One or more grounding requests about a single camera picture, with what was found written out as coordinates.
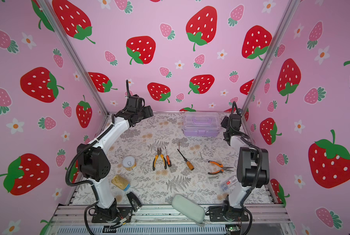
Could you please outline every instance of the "orange and black pliers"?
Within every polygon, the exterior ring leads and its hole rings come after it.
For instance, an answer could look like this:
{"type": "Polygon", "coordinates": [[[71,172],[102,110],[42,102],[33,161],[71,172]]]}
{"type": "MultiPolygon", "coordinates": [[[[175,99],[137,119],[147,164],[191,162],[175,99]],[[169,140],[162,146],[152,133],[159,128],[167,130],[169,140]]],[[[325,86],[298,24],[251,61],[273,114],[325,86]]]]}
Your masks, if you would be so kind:
{"type": "Polygon", "coordinates": [[[156,163],[156,161],[157,161],[159,156],[161,156],[161,158],[162,158],[162,160],[164,162],[164,168],[167,169],[167,164],[166,164],[166,160],[164,159],[164,156],[162,154],[162,149],[161,148],[157,148],[156,152],[157,152],[157,155],[155,156],[154,161],[153,161],[153,171],[155,171],[155,163],[156,163]]]}
{"type": "Polygon", "coordinates": [[[217,172],[208,172],[208,174],[218,174],[218,173],[223,173],[223,171],[228,171],[228,172],[233,172],[232,170],[230,170],[229,168],[234,168],[234,167],[224,167],[222,164],[219,164],[217,162],[214,161],[208,161],[210,163],[216,164],[217,166],[219,166],[220,168],[222,168],[221,170],[217,171],[217,172]]]}

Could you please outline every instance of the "can lid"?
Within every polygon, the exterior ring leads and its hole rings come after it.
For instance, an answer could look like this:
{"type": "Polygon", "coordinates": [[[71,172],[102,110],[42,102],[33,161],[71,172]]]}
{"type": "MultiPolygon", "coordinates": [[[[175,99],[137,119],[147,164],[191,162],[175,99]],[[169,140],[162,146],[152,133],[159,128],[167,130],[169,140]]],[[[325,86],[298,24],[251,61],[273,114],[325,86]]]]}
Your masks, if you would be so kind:
{"type": "Polygon", "coordinates": [[[123,159],[123,166],[124,167],[133,167],[135,164],[135,159],[132,156],[124,157],[123,159]]]}

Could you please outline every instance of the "wooden-handled screwdriver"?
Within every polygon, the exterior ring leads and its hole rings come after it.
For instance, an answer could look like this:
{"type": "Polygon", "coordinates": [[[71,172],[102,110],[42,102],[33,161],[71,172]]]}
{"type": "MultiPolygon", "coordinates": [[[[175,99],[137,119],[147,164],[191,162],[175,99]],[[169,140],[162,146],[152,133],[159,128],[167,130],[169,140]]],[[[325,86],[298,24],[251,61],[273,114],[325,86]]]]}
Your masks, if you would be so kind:
{"type": "Polygon", "coordinates": [[[192,163],[191,163],[190,161],[188,161],[187,158],[185,158],[185,157],[183,156],[183,154],[181,154],[181,156],[184,158],[184,161],[187,163],[187,166],[189,167],[189,169],[190,169],[191,171],[193,171],[195,168],[193,167],[192,163]]]}

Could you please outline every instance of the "transparent lid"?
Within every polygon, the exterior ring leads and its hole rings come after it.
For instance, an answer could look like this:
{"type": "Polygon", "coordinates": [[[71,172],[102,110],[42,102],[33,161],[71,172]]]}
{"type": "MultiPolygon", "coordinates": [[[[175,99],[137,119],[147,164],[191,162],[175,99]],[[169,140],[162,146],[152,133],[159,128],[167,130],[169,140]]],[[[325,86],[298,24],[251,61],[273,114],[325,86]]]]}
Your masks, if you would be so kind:
{"type": "Polygon", "coordinates": [[[219,131],[220,121],[216,112],[186,112],[184,130],[219,131]]]}

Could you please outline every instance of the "small plastic box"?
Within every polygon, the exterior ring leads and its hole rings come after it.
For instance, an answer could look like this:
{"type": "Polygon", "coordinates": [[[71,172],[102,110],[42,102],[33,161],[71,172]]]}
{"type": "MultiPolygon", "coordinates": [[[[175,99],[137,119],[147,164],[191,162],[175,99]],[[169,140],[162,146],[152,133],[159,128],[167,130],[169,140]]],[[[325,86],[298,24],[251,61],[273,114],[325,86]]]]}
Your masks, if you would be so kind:
{"type": "Polygon", "coordinates": [[[187,112],[184,115],[185,136],[216,137],[219,128],[220,120],[216,112],[187,112]]]}

